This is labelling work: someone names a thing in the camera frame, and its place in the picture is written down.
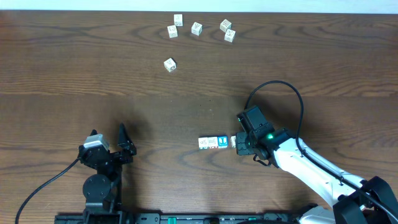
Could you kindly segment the wooden block ladybug yellow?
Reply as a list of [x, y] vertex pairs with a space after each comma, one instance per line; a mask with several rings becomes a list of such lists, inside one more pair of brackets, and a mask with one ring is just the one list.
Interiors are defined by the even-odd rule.
[[210, 149], [218, 148], [218, 137], [208, 137], [208, 147]]

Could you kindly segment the wooden block blue top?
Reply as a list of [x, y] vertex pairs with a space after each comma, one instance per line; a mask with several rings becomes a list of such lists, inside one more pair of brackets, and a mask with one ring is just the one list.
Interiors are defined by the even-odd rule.
[[218, 147], [219, 148], [227, 148], [228, 147], [228, 137], [227, 136], [218, 136]]

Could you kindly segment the wooden block soccer ball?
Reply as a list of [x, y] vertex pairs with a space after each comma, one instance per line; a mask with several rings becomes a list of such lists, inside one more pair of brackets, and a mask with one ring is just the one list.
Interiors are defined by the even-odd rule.
[[172, 58], [169, 58], [166, 61], [164, 61], [164, 67], [168, 72], [172, 72], [177, 68], [177, 64]]

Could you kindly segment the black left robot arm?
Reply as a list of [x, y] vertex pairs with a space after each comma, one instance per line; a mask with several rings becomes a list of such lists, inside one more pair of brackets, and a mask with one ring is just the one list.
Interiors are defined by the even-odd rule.
[[78, 148], [78, 160], [96, 171], [83, 184], [86, 198], [84, 223], [135, 222], [134, 215], [122, 208], [121, 189], [123, 165], [133, 161], [137, 149], [122, 123], [119, 125], [118, 146], [120, 151], [111, 152], [103, 135], [92, 130]]

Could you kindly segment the wooden block letter A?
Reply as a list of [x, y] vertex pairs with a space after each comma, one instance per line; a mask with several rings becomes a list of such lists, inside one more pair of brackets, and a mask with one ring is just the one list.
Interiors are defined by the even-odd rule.
[[231, 147], [236, 148], [236, 136], [231, 136]]

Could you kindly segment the wooden block letter G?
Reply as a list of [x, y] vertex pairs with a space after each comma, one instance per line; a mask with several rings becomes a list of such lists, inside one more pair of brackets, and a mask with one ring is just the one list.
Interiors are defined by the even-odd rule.
[[198, 147], [199, 149], [208, 149], [209, 148], [208, 138], [207, 137], [198, 138]]

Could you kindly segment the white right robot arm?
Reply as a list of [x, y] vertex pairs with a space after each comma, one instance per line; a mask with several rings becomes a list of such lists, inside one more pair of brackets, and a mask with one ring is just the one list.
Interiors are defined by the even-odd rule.
[[385, 180], [366, 180], [340, 169], [288, 129], [274, 129], [257, 106], [237, 118], [243, 127], [235, 139], [240, 156], [253, 155], [264, 166], [294, 175], [330, 206], [309, 208], [298, 223], [397, 223], [397, 198]]

